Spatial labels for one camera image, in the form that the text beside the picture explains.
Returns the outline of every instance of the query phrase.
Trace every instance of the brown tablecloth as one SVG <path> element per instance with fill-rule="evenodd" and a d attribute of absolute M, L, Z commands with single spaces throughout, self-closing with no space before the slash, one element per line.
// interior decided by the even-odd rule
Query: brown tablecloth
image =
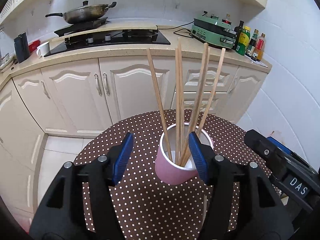
<path fill-rule="evenodd" d="M 167 127 L 175 123 L 175 110 L 166 110 Z M 185 110 L 189 122 L 191 110 Z M 245 131 L 229 121 L 208 115 L 204 130 L 214 141 L 214 150 L 235 163 L 255 161 L 271 174 L 265 162 L 243 141 Z M 155 173 L 155 160 L 163 132 L 159 112 L 139 114 L 111 126 L 91 141 L 74 163 L 89 163 L 118 145 L 127 132 L 134 134 L 133 152 L 124 178 L 110 188 L 116 214 L 127 239 L 196 239 L 203 216 L 204 195 L 211 197 L 212 187 L 198 177 L 172 186 L 163 183 Z M 83 184 L 84 213 L 87 228 L 94 231 L 91 217 L 89 184 Z M 238 186 L 234 184 L 234 203 L 231 208 L 229 230 L 236 227 Z"/>

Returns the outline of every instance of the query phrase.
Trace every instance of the pink cup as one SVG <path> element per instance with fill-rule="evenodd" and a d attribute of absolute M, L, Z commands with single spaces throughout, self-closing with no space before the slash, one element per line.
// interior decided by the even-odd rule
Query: pink cup
<path fill-rule="evenodd" d="M 184 134 L 187 135 L 188 132 L 188 122 L 184 123 Z M 173 162 L 169 160 L 168 152 L 166 150 L 165 142 L 164 142 L 164 133 L 162 133 L 156 158 L 155 170 L 158 178 L 163 182 L 170 185 L 181 184 L 188 179 L 195 177 L 198 172 L 193 161 L 192 156 L 190 156 L 185 167 L 180 167 L 174 164 L 175 160 L 175 147 L 176 147 L 176 124 L 170 125 L 168 130 L 168 137 L 170 141 L 170 148 Z M 202 144 L 210 145 L 213 149 L 213 143 L 210 136 L 207 134 L 205 130 L 202 129 L 201 134 L 199 136 L 200 142 Z"/>

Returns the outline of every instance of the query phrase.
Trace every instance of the white wall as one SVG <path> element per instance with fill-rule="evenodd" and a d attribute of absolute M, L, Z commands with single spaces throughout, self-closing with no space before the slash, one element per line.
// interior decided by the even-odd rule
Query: white wall
<path fill-rule="evenodd" d="M 68 25 L 61 17 L 44 16 L 48 13 L 66 12 L 82 6 L 84 0 L 40 0 L 27 8 L 17 19 L 4 25 L 0 33 L 2 55 L 14 52 L 13 39 L 27 32 L 28 41 L 39 37 L 45 39 L 48 33 Z M 183 24 L 193 21 L 203 11 L 220 17 L 231 15 L 234 26 L 239 23 L 241 3 L 237 0 L 88 0 L 89 4 L 111 4 L 116 7 L 107 12 L 110 19 L 151 18 L 156 24 Z"/>
<path fill-rule="evenodd" d="M 243 16 L 266 34 L 264 58 L 273 67 L 238 126 L 264 136 L 274 131 L 318 170 L 320 10 L 314 0 L 268 0 L 264 11 L 247 6 Z"/>

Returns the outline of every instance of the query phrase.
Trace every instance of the wok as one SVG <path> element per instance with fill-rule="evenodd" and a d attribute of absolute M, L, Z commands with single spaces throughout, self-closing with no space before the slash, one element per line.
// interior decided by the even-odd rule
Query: wok
<path fill-rule="evenodd" d="M 100 5 L 88 5 L 88 1 L 83 2 L 83 6 L 77 9 L 73 9 L 66 13 L 50 13 L 45 17 L 49 16 L 60 16 L 69 24 L 77 24 L 81 22 L 94 21 L 104 16 L 109 8 L 116 6 L 116 2 L 111 5 L 100 4 Z"/>

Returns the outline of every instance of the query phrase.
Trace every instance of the green electric grill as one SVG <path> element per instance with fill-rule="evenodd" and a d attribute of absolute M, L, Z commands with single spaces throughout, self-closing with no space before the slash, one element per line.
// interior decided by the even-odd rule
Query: green electric grill
<path fill-rule="evenodd" d="M 220 21 L 218 17 L 195 18 L 191 34 L 202 42 L 227 49 L 231 49 L 236 41 L 236 32 L 232 30 L 231 24 Z"/>

